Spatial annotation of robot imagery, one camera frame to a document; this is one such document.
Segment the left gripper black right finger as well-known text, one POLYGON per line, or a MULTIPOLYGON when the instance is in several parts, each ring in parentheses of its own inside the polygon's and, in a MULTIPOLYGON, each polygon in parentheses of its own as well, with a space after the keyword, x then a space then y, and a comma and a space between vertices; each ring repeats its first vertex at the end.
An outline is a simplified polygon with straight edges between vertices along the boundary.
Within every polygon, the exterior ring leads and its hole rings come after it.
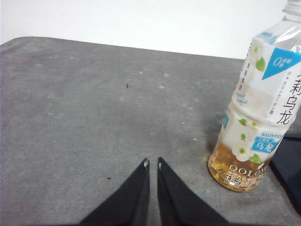
POLYGON ((229 226, 230 223, 200 199, 162 158, 158 158, 158 204, 163 226, 229 226))

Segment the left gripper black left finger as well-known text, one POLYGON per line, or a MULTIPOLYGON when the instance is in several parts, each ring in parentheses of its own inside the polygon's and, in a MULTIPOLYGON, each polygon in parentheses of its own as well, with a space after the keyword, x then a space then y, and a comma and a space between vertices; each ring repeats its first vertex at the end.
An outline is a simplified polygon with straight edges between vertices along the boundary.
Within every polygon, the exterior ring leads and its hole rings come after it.
POLYGON ((150 201, 150 162, 145 158, 81 226, 145 226, 150 201))

